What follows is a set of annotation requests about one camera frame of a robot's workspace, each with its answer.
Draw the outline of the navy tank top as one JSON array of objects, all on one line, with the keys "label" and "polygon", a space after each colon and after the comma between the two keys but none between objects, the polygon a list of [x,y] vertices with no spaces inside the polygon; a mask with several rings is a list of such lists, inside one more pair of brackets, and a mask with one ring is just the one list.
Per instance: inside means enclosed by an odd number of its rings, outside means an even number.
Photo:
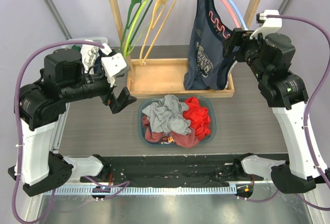
[{"label": "navy tank top", "polygon": [[228,70],[233,64],[234,52],[223,57],[222,41],[190,40],[188,71],[184,76],[185,90],[223,90]]}]

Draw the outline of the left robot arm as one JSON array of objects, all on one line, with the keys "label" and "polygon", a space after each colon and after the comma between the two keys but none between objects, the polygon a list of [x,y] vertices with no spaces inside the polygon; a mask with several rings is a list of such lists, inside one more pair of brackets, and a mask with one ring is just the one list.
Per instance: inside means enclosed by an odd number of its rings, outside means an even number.
[{"label": "left robot arm", "polygon": [[105,182],[110,165],[98,154],[70,157],[50,150],[52,133],[67,104],[99,97],[113,114],[119,113],[132,99],[127,89],[114,94],[115,77],[127,68],[124,57],[111,52],[101,58],[101,72],[92,74],[83,64],[82,54],[58,49],[44,59],[40,78],[19,87],[15,97],[18,117],[19,154],[8,172],[23,183],[23,191],[32,197],[54,190],[68,180],[90,177]]}]

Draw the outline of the grey tank top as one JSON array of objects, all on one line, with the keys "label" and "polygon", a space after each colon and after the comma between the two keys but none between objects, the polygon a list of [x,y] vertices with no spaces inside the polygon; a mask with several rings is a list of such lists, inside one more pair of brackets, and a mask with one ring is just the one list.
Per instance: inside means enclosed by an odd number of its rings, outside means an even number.
[{"label": "grey tank top", "polygon": [[183,117],[183,113],[188,110],[186,103],[181,102],[175,95],[168,94],[149,104],[142,113],[146,115],[154,133],[174,132],[188,135],[191,133],[191,121]]}]

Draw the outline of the lime green hanger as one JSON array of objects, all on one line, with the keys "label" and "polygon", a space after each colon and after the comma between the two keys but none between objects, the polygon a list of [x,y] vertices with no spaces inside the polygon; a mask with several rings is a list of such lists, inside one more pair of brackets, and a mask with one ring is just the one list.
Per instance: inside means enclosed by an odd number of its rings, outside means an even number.
[{"label": "lime green hanger", "polygon": [[146,32],[147,28],[144,28],[140,33],[140,36],[136,38],[136,35],[138,34],[141,25],[144,23],[145,17],[153,2],[154,0],[131,0],[120,44],[121,53],[124,57],[131,54],[133,48],[136,46],[136,43]]}]

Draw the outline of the pink hanger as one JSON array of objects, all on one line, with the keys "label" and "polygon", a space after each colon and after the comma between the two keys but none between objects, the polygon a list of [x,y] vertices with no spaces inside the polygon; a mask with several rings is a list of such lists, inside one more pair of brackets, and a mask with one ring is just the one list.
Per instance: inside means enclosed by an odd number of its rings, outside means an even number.
[{"label": "pink hanger", "polygon": [[222,41],[242,26],[227,0],[192,0],[191,39]]}]

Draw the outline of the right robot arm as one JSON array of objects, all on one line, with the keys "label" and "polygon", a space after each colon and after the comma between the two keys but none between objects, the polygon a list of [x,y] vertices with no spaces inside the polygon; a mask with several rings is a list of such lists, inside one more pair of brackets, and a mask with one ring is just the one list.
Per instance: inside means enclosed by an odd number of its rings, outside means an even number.
[{"label": "right robot arm", "polygon": [[295,53],[289,37],[264,28],[247,31],[235,28],[223,42],[225,58],[245,62],[254,73],[261,95],[277,118],[289,159],[277,161],[247,153],[233,161],[239,180],[250,175],[270,179],[285,194],[306,193],[317,184],[329,183],[324,162],[309,121],[313,97],[303,80],[289,71]]}]

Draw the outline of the maroon graphic tank top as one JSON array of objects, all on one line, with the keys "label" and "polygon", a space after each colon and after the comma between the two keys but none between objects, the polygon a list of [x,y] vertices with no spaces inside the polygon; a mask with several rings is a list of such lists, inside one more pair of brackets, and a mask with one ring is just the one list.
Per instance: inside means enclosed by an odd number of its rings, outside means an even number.
[{"label": "maroon graphic tank top", "polygon": [[173,131],[169,133],[152,132],[151,124],[147,120],[147,116],[142,117],[142,125],[144,128],[146,128],[144,139],[151,144],[178,145],[184,148],[193,148],[200,142],[195,134],[194,129],[192,129],[191,133],[187,135],[181,135]]}]

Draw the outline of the green plastic hanger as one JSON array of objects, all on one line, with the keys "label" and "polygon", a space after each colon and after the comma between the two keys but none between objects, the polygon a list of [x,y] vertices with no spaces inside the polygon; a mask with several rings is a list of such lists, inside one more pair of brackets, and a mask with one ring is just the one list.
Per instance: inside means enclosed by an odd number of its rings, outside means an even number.
[{"label": "green plastic hanger", "polygon": [[121,37],[121,52],[129,55],[132,43],[154,0],[131,0]]}]

